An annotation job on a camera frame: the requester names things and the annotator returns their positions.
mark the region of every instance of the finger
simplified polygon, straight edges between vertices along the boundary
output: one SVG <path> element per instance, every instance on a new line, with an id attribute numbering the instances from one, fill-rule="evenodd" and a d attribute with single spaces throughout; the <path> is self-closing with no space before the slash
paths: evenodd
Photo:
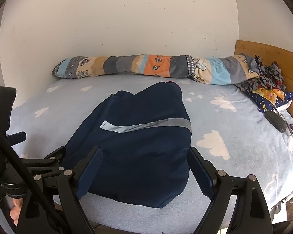
<path id="1" fill-rule="evenodd" d="M 22 205 L 23 205 L 23 199 L 22 198 L 21 199 L 12 199 L 12 201 L 13 201 L 13 204 L 15 206 L 17 206 L 17 207 L 22 207 Z"/>
<path id="2" fill-rule="evenodd" d="M 13 220 L 16 220 L 19 218 L 20 216 L 20 213 L 19 211 L 17 210 L 17 207 L 13 207 L 10 211 L 10 216 Z"/>

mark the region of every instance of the human hand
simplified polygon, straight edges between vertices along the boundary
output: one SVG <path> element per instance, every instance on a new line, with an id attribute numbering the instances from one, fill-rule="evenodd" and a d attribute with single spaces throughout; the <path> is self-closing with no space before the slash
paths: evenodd
<path id="1" fill-rule="evenodd" d="M 15 226 L 17 226 L 18 218 L 20 217 L 21 208 L 23 205 L 23 199 L 12 199 L 14 207 L 10 211 L 10 216 L 14 220 Z"/>

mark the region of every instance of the black metal bracket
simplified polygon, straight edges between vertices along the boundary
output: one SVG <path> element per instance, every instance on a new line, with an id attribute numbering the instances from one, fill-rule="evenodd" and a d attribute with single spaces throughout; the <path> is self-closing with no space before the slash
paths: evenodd
<path id="1" fill-rule="evenodd" d="M 238 197 L 227 233 L 273 233 L 266 200 L 255 175 L 240 178 L 231 177 L 223 170 L 217 171 L 195 147 L 188 150 L 187 160 L 203 194 L 211 198 L 194 234 L 218 232 L 231 195 Z"/>
<path id="2" fill-rule="evenodd" d="M 6 139 L 7 139 L 8 143 L 11 146 L 13 146 L 13 145 L 19 144 L 21 142 L 24 142 L 26 140 L 26 133 L 23 131 L 23 132 L 19 132 L 16 134 L 7 135 Z"/>
<path id="3" fill-rule="evenodd" d="M 46 213 L 28 190 L 16 170 L 8 163 L 4 175 L 0 178 L 2 189 L 12 198 L 24 198 L 16 234 L 95 234 L 80 206 L 78 197 L 88 192 L 96 170 L 101 164 L 102 150 L 94 147 L 86 159 L 75 166 L 74 170 L 65 170 L 59 165 L 65 156 L 65 151 L 64 147 L 60 147 L 44 159 L 22 159 L 22 161 L 54 210 L 52 195 L 60 196 L 63 208 L 60 216 L 68 224 L 70 231 L 58 227 L 54 219 Z"/>

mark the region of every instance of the rolled blanket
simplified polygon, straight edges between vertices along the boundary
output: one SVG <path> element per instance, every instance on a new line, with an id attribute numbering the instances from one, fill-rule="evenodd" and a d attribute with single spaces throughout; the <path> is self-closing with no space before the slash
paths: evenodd
<path id="1" fill-rule="evenodd" d="M 189 55 L 164 56 L 77 56 L 60 62 L 52 75 L 83 78 L 107 74 L 143 74 L 161 77 L 191 77 L 209 84 L 235 84 L 258 77 L 255 60 L 245 54 L 227 58 L 193 58 Z"/>

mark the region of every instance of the mattress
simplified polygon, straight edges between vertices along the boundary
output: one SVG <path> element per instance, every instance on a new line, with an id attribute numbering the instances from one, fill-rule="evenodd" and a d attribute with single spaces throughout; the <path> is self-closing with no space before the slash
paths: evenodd
<path id="1" fill-rule="evenodd" d="M 32 97 L 12 111 L 8 134 L 27 134 L 26 141 L 13 148 L 23 158 L 43 158 L 64 146 L 82 121 L 110 94 L 119 90 L 135 94 L 161 81 L 174 81 L 181 87 L 191 120 L 191 145 L 206 160 L 231 176 L 256 175 L 269 208 L 292 192 L 293 135 L 277 131 L 233 85 L 143 75 L 61 79 L 46 93 Z M 282 114 L 293 123 L 286 110 Z M 89 220 L 147 234 L 193 233 L 209 202 L 192 172 L 183 193 L 161 209 L 125 204 L 90 193 L 80 200 Z M 234 203 L 235 198 L 231 197 L 222 227 L 228 226 Z"/>

